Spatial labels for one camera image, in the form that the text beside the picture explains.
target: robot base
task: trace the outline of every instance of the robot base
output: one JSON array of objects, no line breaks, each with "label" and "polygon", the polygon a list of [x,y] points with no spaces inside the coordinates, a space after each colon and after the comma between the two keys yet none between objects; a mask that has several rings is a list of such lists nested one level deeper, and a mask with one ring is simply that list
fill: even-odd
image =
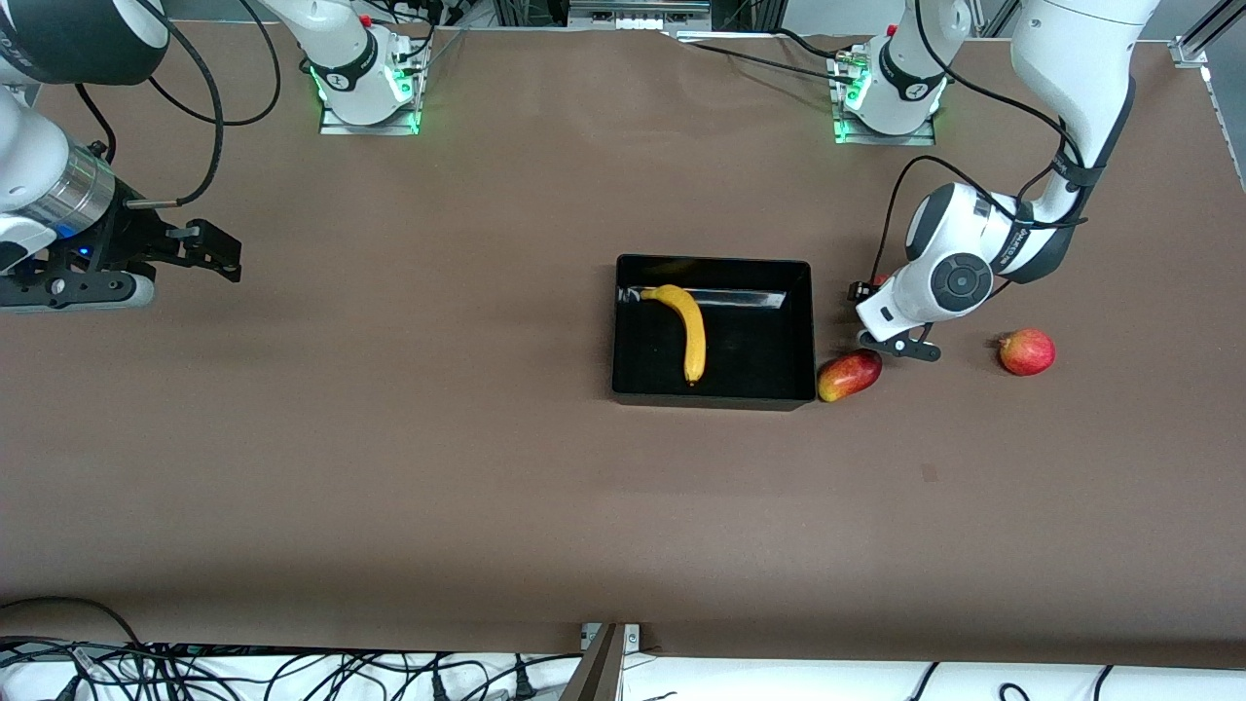
[{"label": "robot base", "polygon": [[399,107],[388,118],[374,125],[354,125],[343,121],[324,103],[320,96],[320,133],[334,136],[373,134],[373,136],[414,136],[420,133],[420,117],[424,110],[424,90],[429,82],[429,56],[432,54],[431,41],[424,49],[397,66],[395,83],[402,92],[409,92],[411,100]]},{"label": "robot base", "polygon": [[[852,54],[865,52],[866,46],[857,44],[852,46]],[[855,75],[851,72],[854,65],[851,56],[841,59],[827,59],[826,70],[831,75]],[[870,146],[934,146],[934,113],[931,112],[912,133],[900,136],[880,133],[865,125],[855,112],[844,106],[849,100],[849,93],[856,90],[852,85],[829,81],[831,86],[831,117],[835,120],[836,143],[866,143]]]}]

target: metal mounting plate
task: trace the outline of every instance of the metal mounting plate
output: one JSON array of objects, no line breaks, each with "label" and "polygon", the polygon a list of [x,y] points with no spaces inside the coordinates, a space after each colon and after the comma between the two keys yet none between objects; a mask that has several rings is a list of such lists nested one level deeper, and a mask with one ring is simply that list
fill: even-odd
[{"label": "metal mounting plate", "polygon": [[[602,624],[583,624],[579,626],[579,649],[588,650],[588,646],[593,644],[593,639],[597,637],[597,631],[602,629]],[[624,624],[623,625],[623,654],[632,655],[640,651],[640,624]]]}]

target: metal frame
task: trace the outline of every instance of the metal frame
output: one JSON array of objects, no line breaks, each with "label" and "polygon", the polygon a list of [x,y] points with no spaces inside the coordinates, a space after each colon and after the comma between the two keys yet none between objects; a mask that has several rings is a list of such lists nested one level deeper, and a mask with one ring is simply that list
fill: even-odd
[{"label": "metal frame", "polygon": [[1234,22],[1246,14],[1246,0],[1222,0],[1202,15],[1189,31],[1169,42],[1172,62],[1181,68],[1195,68],[1207,62],[1206,50]]},{"label": "metal frame", "polygon": [[[623,656],[628,647],[627,628],[624,624],[602,624],[592,634],[593,644],[576,665],[576,674],[571,675],[558,701],[618,701]],[[638,634],[633,644],[639,644]]]}]

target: silver metal cylinder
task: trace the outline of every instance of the silver metal cylinder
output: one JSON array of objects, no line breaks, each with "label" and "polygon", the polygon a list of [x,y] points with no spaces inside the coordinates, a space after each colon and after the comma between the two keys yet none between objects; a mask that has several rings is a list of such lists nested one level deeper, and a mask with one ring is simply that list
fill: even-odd
[{"label": "silver metal cylinder", "polygon": [[42,197],[12,212],[67,238],[100,220],[112,203],[117,178],[107,163],[70,141],[65,171]]}]

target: black cable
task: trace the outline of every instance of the black cable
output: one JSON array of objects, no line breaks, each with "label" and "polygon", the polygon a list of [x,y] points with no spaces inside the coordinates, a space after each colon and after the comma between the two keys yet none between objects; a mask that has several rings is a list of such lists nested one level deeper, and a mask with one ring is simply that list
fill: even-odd
[{"label": "black cable", "polygon": [[740,54],[739,51],[731,51],[729,49],[719,49],[718,46],[708,46],[705,44],[700,44],[700,42],[697,42],[697,41],[692,42],[692,45],[695,46],[695,47],[698,47],[698,49],[704,49],[706,51],[713,51],[715,54],[724,54],[726,56],[735,56],[736,59],[744,59],[745,61],[753,61],[754,64],[761,64],[763,66],[771,66],[771,67],[775,67],[775,68],[782,68],[785,71],[791,71],[791,72],[795,72],[795,73],[811,75],[814,77],[820,77],[822,80],[830,80],[830,81],[834,81],[834,82],[842,82],[845,85],[852,82],[852,78],[850,78],[849,76],[839,76],[839,75],[831,75],[831,73],[829,73],[826,71],[814,71],[814,70],[802,68],[802,67],[799,67],[799,66],[789,66],[787,64],[780,64],[779,61],[771,61],[769,59],[761,59],[759,56],[750,56],[748,54]]},{"label": "black cable", "polygon": [[926,694],[926,685],[930,684],[931,675],[934,674],[938,665],[938,662],[931,662],[931,666],[926,667],[926,671],[922,674],[922,679],[917,682],[917,690],[908,697],[908,701],[921,701],[922,694]]},{"label": "black cable", "polygon": [[[121,630],[126,633],[126,637],[128,637],[131,642],[140,646],[142,645],[142,642],[138,640],[138,634],[135,633],[135,629],[130,626],[130,623],[126,621],[126,619],[123,619],[121,614],[116,613],[111,608],[105,606],[103,604],[93,599],[83,599],[81,596],[30,596],[27,599],[17,599],[15,601],[0,604],[0,611],[5,609],[20,609],[22,606],[35,606],[39,604],[70,604],[74,606],[87,606],[90,609],[95,609],[96,611],[105,614],[106,616],[112,619],[113,623],[121,626]],[[21,637],[22,636],[4,636],[5,640],[14,640]],[[46,639],[26,637],[26,640],[40,642]]]},{"label": "black cable", "polygon": [[[268,45],[268,56],[273,62],[273,96],[268,100],[268,106],[260,110],[255,116],[247,117],[245,120],[224,120],[223,123],[226,126],[247,126],[258,122],[259,120],[272,113],[273,107],[277,106],[277,101],[280,100],[282,97],[282,62],[280,59],[277,57],[277,47],[273,46],[273,37],[268,35],[268,27],[264,26],[264,21],[260,20],[259,15],[255,14],[255,10],[254,7],[250,6],[250,2],[248,2],[247,0],[238,0],[238,1],[242,2],[242,6],[247,10],[247,14],[250,15],[250,19],[252,21],[255,22],[255,26],[259,27],[259,32],[264,36],[264,44]],[[214,123],[214,120],[212,117],[196,112],[191,107],[183,105],[177,97],[169,95],[168,91],[164,90],[164,86],[162,86],[156,80],[156,76],[147,78],[147,82],[152,83],[152,87],[156,88],[156,92],[159,92],[161,97],[168,100],[169,103],[172,103],[178,110],[186,112],[187,115],[194,117],[196,120],[199,120],[201,122]]]},{"label": "black cable", "polygon": [[429,34],[426,34],[426,35],[424,36],[424,41],[422,41],[422,42],[420,42],[420,46],[417,46],[417,47],[415,47],[415,49],[411,49],[411,50],[410,50],[409,52],[406,52],[406,54],[402,54],[402,55],[400,55],[400,56],[397,57],[397,60],[399,60],[399,61],[405,61],[405,60],[407,60],[407,59],[410,59],[410,57],[412,57],[412,56],[417,56],[417,55],[420,54],[420,51],[424,51],[425,49],[427,49],[427,47],[429,47],[429,44],[430,44],[430,42],[432,41],[432,32],[434,32],[434,30],[436,30],[436,29],[437,29],[437,27],[436,27],[436,25],[430,25],[430,26],[429,26]]},{"label": "black cable", "polygon": [[[1099,675],[1094,680],[1094,692],[1091,697],[1093,701],[1099,701],[1099,695],[1103,691],[1103,682],[1104,680],[1108,679],[1108,675],[1111,672],[1113,667],[1115,667],[1115,665],[1106,665],[1104,669],[1099,670]],[[1022,701],[1029,701],[1029,694],[1025,694],[1024,689],[1011,681],[1006,681],[1004,684],[999,685],[999,690],[997,694],[999,701],[1013,701],[1012,699],[1008,699],[1009,691],[1015,691],[1018,695],[1020,695]]]},{"label": "black cable", "polygon": [[399,690],[394,694],[394,696],[390,697],[390,701],[401,701],[402,696],[406,695],[406,689],[409,686],[411,686],[412,684],[415,684],[415,680],[421,674],[427,672],[429,670],[432,670],[436,666],[436,664],[442,657],[449,657],[449,656],[450,655],[447,652],[437,652],[436,655],[434,655],[432,661],[430,661],[429,664],[424,665],[422,667],[415,670],[415,674],[411,675],[411,676],[409,676],[407,680],[405,682],[402,682],[402,686],[400,686]]},{"label": "black cable", "polygon": [[1012,212],[1008,208],[1006,208],[1003,204],[1001,204],[999,200],[996,199],[994,194],[992,194],[989,191],[987,191],[987,188],[982,187],[982,184],[979,184],[978,181],[976,181],[972,177],[969,177],[968,174],[966,174],[964,171],[962,171],[961,168],[958,168],[958,167],[953,166],[952,163],[944,161],[943,158],[939,158],[938,156],[931,156],[930,153],[922,153],[921,156],[915,157],[913,159],[908,161],[905,164],[903,169],[900,171],[900,177],[896,178],[896,184],[891,188],[891,198],[887,202],[887,214],[886,214],[886,217],[883,218],[883,222],[882,222],[882,235],[878,238],[878,252],[873,256],[873,266],[870,268],[870,279],[871,280],[878,274],[878,265],[882,261],[882,252],[883,252],[883,249],[887,245],[887,232],[891,230],[891,214],[893,213],[893,210],[896,208],[896,195],[900,194],[900,186],[905,182],[905,176],[908,174],[910,168],[912,168],[913,166],[916,166],[917,163],[920,163],[922,161],[931,161],[931,162],[938,163],[938,164],[943,166],[944,168],[947,168],[947,169],[952,171],[953,173],[956,173],[957,177],[959,177],[966,183],[968,183],[969,187],[973,187],[974,189],[977,189],[978,194],[981,194],[983,198],[986,198],[988,202],[991,202],[997,209],[999,209],[1001,213],[1003,213],[1006,217],[1008,217],[1013,222],[1018,222],[1018,223],[1022,223],[1022,224],[1032,227],[1032,228],[1062,228],[1062,227],[1067,227],[1067,225],[1083,224],[1083,223],[1085,223],[1088,220],[1085,217],[1080,217],[1080,218],[1077,218],[1077,219],[1064,219],[1064,220],[1058,220],[1058,222],[1037,222],[1037,220],[1020,219],[1019,217],[1017,217],[1015,212]]},{"label": "black cable", "polygon": [[1103,682],[1104,682],[1104,680],[1108,679],[1108,675],[1111,674],[1111,670],[1116,665],[1106,665],[1099,672],[1099,676],[1095,677],[1095,680],[1094,680],[1094,701],[1099,701],[1099,692],[1103,691]]},{"label": "black cable", "polygon": [[800,45],[800,47],[804,49],[805,51],[809,51],[810,54],[812,54],[815,56],[820,56],[822,59],[834,59],[835,56],[839,55],[840,51],[847,51],[849,49],[852,49],[852,45],[849,44],[847,46],[844,46],[841,49],[836,49],[834,51],[824,51],[824,50],[819,49],[817,46],[814,46],[812,44],[805,41],[804,36],[796,34],[795,31],[792,31],[790,29],[784,29],[784,27],[773,29],[773,30],[768,31],[766,34],[774,34],[776,36],[786,36],[787,39],[791,39],[797,45]]},{"label": "black cable", "polygon": [[208,95],[212,97],[212,122],[214,126],[213,131],[216,132],[212,139],[212,158],[208,161],[208,171],[203,174],[203,179],[199,181],[198,187],[192,189],[189,194],[173,199],[173,202],[181,207],[202,197],[203,193],[208,191],[208,187],[212,186],[213,178],[217,177],[217,168],[221,167],[221,152],[226,141],[226,117],[224,108],[221,106],[221,91],[217,90],[217,81],[212,77],[212,71],[208,68],[208,65],[203,62],[203,56],[199,56],[199,52],[196,51],[191,40],[182,34],[182,30],[177,29],[177,26],[164,16],[164,12],[157,10],[150,0],[135,1],[142,5],[142,7],[151,14],[151,16],[159,21],[159,24],[164,25],[164,29],[168,30],[169,35],[172,35],[173,39],[182,45],[186,54],[191,56],[192,61],[194,61],[196,67],[198,67],[199,72],[203,73],[203,82],[208,83]]},{"label": "black cable", "polygon": [[112,131],[112,125],[108,123],[107,117],[103,116],[103,112],[100,111],[100,107],[95,105],[95,100],[91,100],[91,96],[87,93],[85,85],[82,85],[81,82],[75,83],[74,90],[77,91],[78,97],[82,100],[82,103],[86,105],[86,108],[91,111],[91,116],[95,117],[95,121],[98,122],[100,128],[103,129],[103,143],[105,143],[103,161],[106,163],[111,163],[112,157],[117,153],[117,134],[116,132]]},{"label": "black cable", "polygon": [[518,652],[515,654],[515,701],[528,701],[537,695],[536,690],[532,689],[532,680],[528,679],[528,669],[523,666],[523,657]]},{"label": "black cable", "polygon": [[947,62],[944,62],[943,59],[939,57],[939,55],[934,51],[934,47],[931,46],[930,37],[926,36],[926,25],[922,24],[922,2],[921,2],[921,0],[918,0],[917,2],[913,2],[913,12],[916,14],[916,19],[917,19],[917,34],[918,34],[918,36],[921,36],[922,46],[926,47],[926,51],[931,55],[931,59],[936,64],[938,64],[938,67],[942,68],[943,72],[946,72],[953,80],[956,80],[957,82],[964,85],[969,90],[977,92],[978,95],[984,95],[987,97],[991,97],[992,100],[997,100],[999,102],[1003,102],[1004,105],[1008,105],[1011,107],[1015,107],[1015,108],[1025,112],[1027,115],[1037,117],[1043,123],[1045,123],[1047,126],[1052,127],[1052,129],[1055,131],[1055,133],[1060,134],[1060,138],[1063,138],[1068,143],[1069,148],[1073,151],[1073,158],[1074,158],[1074,161],[1077,161],[1077,164],[1085,166],[1085,162],[1082,159],[1082,149],[1078,148],[1077,142],[1073,141],[1073,137],[1069,134],[1069,132],[1059,122],[1057,122],[1052,117],[1044,115],[1043,112],[1035,110],[1034,107],[1030,107],[1029,105],[1027,105],[1024,102],[1020,102],[1018,100],[1013,100],[1012,97],[1008,97],[1007,95],[1001,95],[1001,93],[998,93],[998,92],[996,92],[993,90],[988,90],[986,87],[982,87],[981,85],[977,85],[973,81],[966,80],[964,76],[962,76],[962,75],[957,73],[956,71],[953,71],[952,66],[948,65]]},{"label": "black cable", "polygon": [[471,697],[476,696],[477,694],[481,694],[481,701],[483,701],[485,696],[488,694],[488,687],[491,685],[497,684],[497,681],[500,681],[502,679],[506,679],[507,676],[515,674],[516,670],[518,670],[520,667],[531,667],[532,665],[542,665],[545,662],[553,662],[556,660],[572,660],[572,659],[579,659],[579,657],[583,657],[583,655],[581,655],[579,652],[572,652],[572,654],[568,654],[568,655],[551,655],[548,657],[537,657],[536,660],[528,660],[528,661],[523,662],[522,665],[516,665],[516,666],[513,666],[513,667],[511,667],[511,669],[508,669],[506,671],[498,672],[498,674],[488,677],[487,680],[485,680],[485,684],[482,684],[482,685],[477,686],[476,689],[468,691],[462,697],[462,701],[471,701]]},{"label": "black cable", "polygon": [[1029,188],[1038,184],[1038,181],[1043,179],[1043,176],[1052,172],[1053,169],[1055,169],[1055,166],[1048,163],[1047,167],[1039,171],[1037,176],[1029,178],[1029,181],[1025,182],[1025,184],[1023,184],[1020,189],[1017,191],[1017,199],[1024,199],[1025,193],[1029,192]]},{"label": "black cable", "polygon": [[999,685],[999,701],[1013,701],[1013,700],[1008,699],[1008,692],[1009,691],[1015,691],[1017,694],[1019,694],[1020,697],[1022,697],[1022,701],[1029,701],[1029,694],[1025,694],[1024,689],[1017,686],[1015,684],[1013,684],[1011,681]]}]

